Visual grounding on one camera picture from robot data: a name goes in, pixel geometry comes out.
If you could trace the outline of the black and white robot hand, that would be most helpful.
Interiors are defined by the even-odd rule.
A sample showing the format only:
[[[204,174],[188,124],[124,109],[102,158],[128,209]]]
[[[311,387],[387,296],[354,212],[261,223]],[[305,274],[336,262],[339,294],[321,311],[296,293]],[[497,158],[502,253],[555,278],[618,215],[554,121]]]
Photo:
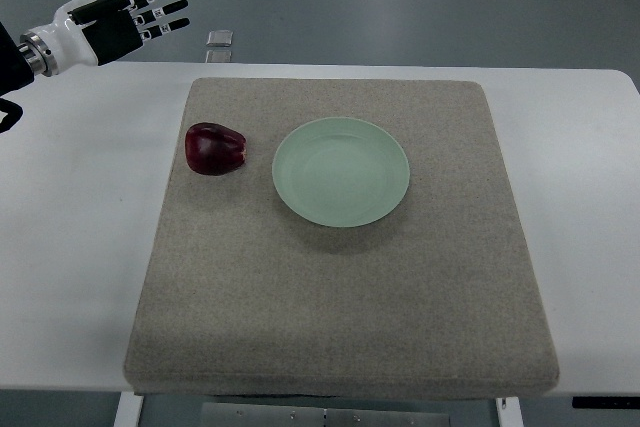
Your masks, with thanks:
[[[187,18],[170,18],[187,1],[158,1],[71,0],[50,23],[21,35],[18,51],[34,74],[47,77],[76,65],[106,65],[189,25]]]

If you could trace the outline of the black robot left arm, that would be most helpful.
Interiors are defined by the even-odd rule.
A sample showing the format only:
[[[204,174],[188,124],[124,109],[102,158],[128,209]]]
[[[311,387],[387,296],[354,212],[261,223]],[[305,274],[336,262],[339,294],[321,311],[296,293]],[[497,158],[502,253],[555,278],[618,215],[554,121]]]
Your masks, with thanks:
[[[21,119],[23,109],[4,96],[34,81],[33,50],[28,44],[17,44],[4,24],[1,34],[1,133],[8,132]]]

